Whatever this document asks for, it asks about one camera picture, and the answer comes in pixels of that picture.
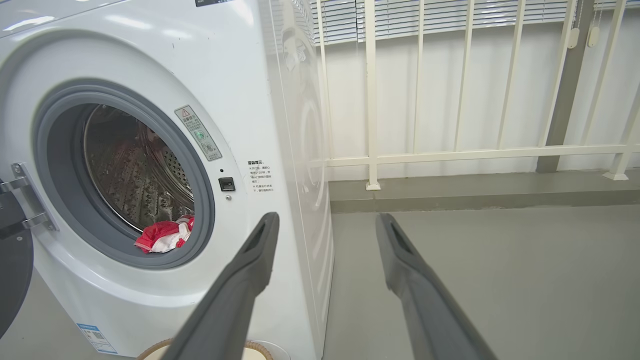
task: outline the sticker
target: sticker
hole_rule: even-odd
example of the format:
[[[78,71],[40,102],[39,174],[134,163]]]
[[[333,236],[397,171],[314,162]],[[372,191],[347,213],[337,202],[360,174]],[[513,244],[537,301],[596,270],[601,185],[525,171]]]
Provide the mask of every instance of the sticker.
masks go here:
[[[231,0],[196,0],[196,7],[211,4],[228,3],[229,1]]]
[[[207,156],[207,160],[212,161],[222,157],[216,143],[189,105],[179,108],[175,111],[175,114],[178,115],[178,118],[187,127],[191,136],[198,142],[200,149]]]
[[[91,345],[95,347],[98,352],[105,354],[118,354],[118,352],[111,346],[111,344],[104,338],[104,335],[98,330],[97,326],[85,325],[83,323],[77,323],[80,331],[86,336]]]
[[[273,174],[271,167],[262,160],[247,161],[249,165],[249,177],[251,178],[251,189],[255,193],[273,192]]]

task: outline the white railing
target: white railing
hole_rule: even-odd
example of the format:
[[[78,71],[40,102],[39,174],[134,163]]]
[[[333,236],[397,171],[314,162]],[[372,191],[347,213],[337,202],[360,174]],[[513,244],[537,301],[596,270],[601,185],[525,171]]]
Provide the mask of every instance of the white railing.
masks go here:
[[[425,0],[420,1],[420,9],[424,7]],[[620,24],[622,22],[622,16],[625,11],[626,0],[617,0],[616,7],[614,9],[613,20],[611,29],[609,31],[609,38],[605,46],[605,54],[603,62],[600,67],[600,72],[596,82],[594,94],[591,98],[591,105],[587,116],[587,121],[582,132],[582,141],[578,145],[555,145],[547,146],[548,131],[551,126],[552,115],[554,113],[554,106],[556,105],[556,98],[558,95],[560,79],[563,73],[564,59],[569,43],[570,30],[573,20],[573,11],[577,0],[570,0],[567,6],[567,12],[564,18],[563,30],[560,39],[559,58],[557,61],[557,72],[555,74],[553,89],[550,89],[550,108],[548,109],[548,116],[544,121],[544,130],[542,131],[541,138],[536,147],[522,147],[505,149],[504,148],[504,127],[509,111],[510,99],[513,93],[511,86],[513,77],[515,75],[515,63],[518,58],[518,51],[520,48],[520,39],[522,36],[522,24],[524,21],[524,7],[525,1],[521,1],[518,4],[518,10],[516,12],[516,23],[513,36],[513,46],[511,51],[511,61],[509,65],[508,80],[506,86],[506,92],[504,96],[504,102],[502,105],[502,116],[500,119],[500,128],[498,141],[494,149],[481,149],[473,151],[461,151],[460,150],[460,128],[464,126],[464,121],[461,119],[461,114],[465,105],[465,79],[468,70],[470,43],[472,34],[472,16],[474,2],[468,2],[467,13],[467,27],[465,33],[465,48],[462,67],[462,77],[460,86],[460,102],[458,105],[458,116],[456,121],[456,137],[454,140],[454,150],[444,152],[427,152],[417,153],[416,144],[419,142],[417,129],[420,126],[418,117],[418,107],[420,101],[416,101],[415,120],[414,120],[414,137],[413,137],[413,153],[408,154],[395,154],[395,155],[378,155],[378,134],[377,134],[377,108],[376,108],[376,35],[375,35],[375,12],[374,12],[374,0],[365,0],[365,44],[366,44],[366,60],[367,60],[367,146],[368,156],[354,157],[354,158],[334,158],[333,143],[330,141],[330,159],[326,164],[329,167],[345,167],[353,165],[368,165],[369,166],[369,182],[367,183],[368,190],[379,190],[380,184],[378,182],[378,165],[381,164],[393,164],[393,163],[417,163],[426,161],[449,161],[449,160],[478,160],[478,159],[494,159],[494,158],[517,158],[517,157],[529,157],[529,156],[560,156],[560,155],[582,155],[582,154],[615,154],[613,164],[609,172],[604,174],[613,180],[627,179],[625,175],[625,169],[627,168],[630,156],[633,152],[640,152],[640,144],[637,143],[637,139],[634,138],[634,128],[639,122],[640,117],[640,85],[636,92],[635,101],[632,105],[623,136],[620,143],[611,145],[590,145],[588,144],[591,128],[593,127],[593,116],[598,107],[598,100],[600,98],[600,92],[602,91],[602,83],[607,74],[607,67],[609,65],[611,56],[613,54],[618,33],[620,31]],[[322,24],[323,14],[322,6],[320,6],[320,0],[316,0],[318,8],[318,21]],[[422,31],[418,35],[418,69],[416,84],[417,91],[416,97],[419,100],[420,97],[420,68],[422,67]],[[326,60],[324,55],[324,38],[322,26],[320,26],[320,48],[321,48],[321,61],[323,71],[323,86],[324,86],[324,99],[325,99],[325,117],[327,119],[329,131],[331,131],[331,113],[329,106],[329,97],[327,88],[326,77]]]

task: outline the front-load washing machine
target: front-load washing machine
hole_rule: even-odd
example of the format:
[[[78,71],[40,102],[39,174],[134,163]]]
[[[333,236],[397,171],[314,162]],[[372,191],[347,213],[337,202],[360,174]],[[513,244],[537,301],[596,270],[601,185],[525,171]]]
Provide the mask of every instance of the front-load washing machine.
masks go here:
[[[20,179],[35,267],[99,352],[174,336],[276,211],[248,336],[321,358],[333,238],[313,36],[308,1],[0,1],[0,178]],[[185,215],[182,247],[134,246]]]

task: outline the door hinge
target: door hinge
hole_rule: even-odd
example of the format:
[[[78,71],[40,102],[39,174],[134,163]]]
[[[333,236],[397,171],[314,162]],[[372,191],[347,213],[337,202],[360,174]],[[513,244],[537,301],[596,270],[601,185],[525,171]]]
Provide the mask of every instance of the door hinge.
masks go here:
[[[44,225],[49,230],[57,231],[59,227],[53,221],[51,213],[46,210],[40,194],[38,194],[31,185],[33,181],[25,164],[12,164],[11,170],[15,179],[7,181],[6,183],[0,183],[0,195],[18,189],[22,192],[27,205],[31,208],[33,213],[36,214],[35,216],[22,221],[23,228],[32,229],[38,225]]]

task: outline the open door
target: open door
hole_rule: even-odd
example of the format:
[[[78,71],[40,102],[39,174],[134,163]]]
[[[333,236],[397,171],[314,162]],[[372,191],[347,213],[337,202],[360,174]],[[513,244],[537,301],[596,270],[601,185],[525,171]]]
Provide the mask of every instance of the open door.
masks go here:
[[[27,295],[33,271],[31,223],[13,190],[28,186],[25,177],[0,179],[0,338],[11,326]]]

